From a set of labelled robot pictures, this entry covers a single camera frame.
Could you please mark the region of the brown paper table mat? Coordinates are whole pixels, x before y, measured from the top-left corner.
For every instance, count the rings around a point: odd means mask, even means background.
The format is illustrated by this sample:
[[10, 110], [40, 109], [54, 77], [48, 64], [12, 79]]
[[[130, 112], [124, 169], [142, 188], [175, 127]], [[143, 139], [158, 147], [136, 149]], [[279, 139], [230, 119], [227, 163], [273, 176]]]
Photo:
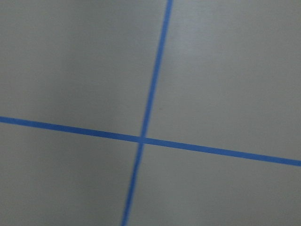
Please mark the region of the brown paper table mat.
[[3, 0], [3, 226], [298, 226], [298, 0]]

